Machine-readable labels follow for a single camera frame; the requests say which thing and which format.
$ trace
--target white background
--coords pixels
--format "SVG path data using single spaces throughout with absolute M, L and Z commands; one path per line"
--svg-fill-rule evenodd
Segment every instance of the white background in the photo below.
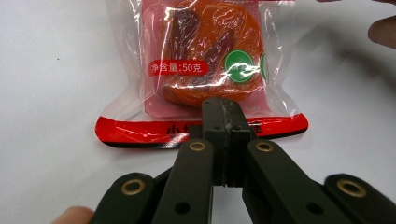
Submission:
M 276 140 L 314 180 L 347 173 L 396 202 L 396 50 L 370 24 L 396 7 L 369 0 L 297 1 L 285 90 L 308 117 Z M 102 110 L 126 86 L 104 1 L 0 3 L 0 220 L 50 223 L 71 205 L 94 209 L 132 172 L 152 176 L 175 150 L 108 147 Z M 250 223 L 240 189 L 215 188 L 213 223 Z

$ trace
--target finger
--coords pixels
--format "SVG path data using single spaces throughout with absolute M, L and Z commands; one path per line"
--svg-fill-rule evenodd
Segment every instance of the finger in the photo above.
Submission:
M 382 3 L 391 3 L 393 5 L 396 5 L 396 0 L 374 0 L 376 2 L 382 2 Z
M 396 49 L 396 16 L 373 23 L 368 36 L 377 44 Z
M 88 224 L 93 211 L 86 207 L 70 207 L 58 216 L 51 224 Z

